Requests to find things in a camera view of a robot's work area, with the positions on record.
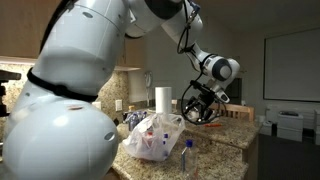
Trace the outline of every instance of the cabinet door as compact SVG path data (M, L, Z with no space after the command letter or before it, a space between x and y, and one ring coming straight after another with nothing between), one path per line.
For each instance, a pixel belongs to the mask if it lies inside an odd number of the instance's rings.
M118 59L118 66L143 68L145 64L145 41L139 39L125 39L121 57Z
M0 56L37 58L59 0L1 0Z

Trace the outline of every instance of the plastic bag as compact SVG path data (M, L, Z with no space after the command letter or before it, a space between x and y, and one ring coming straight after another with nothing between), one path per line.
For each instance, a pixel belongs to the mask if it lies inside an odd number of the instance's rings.
M133 129L122 145L133 157L164 161L184 129L185 121L180 115L152 114Z

